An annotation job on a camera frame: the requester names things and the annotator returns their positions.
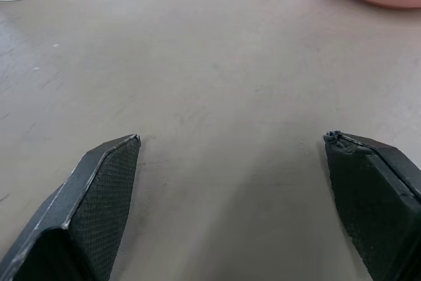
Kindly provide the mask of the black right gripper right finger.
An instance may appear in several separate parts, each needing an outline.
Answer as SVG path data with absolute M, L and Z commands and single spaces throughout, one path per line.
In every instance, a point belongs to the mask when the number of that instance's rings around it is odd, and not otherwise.
M 334 202 L 373 280 L 420 279 L 420 169 L 379 141 L 324 136 Z

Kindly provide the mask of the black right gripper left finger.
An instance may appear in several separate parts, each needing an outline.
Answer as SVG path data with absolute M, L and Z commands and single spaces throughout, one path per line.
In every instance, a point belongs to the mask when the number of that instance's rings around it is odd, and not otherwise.
M 141 140 L 86 152 L 1 260 L 2 280 L 108 280 L 128 219 Z

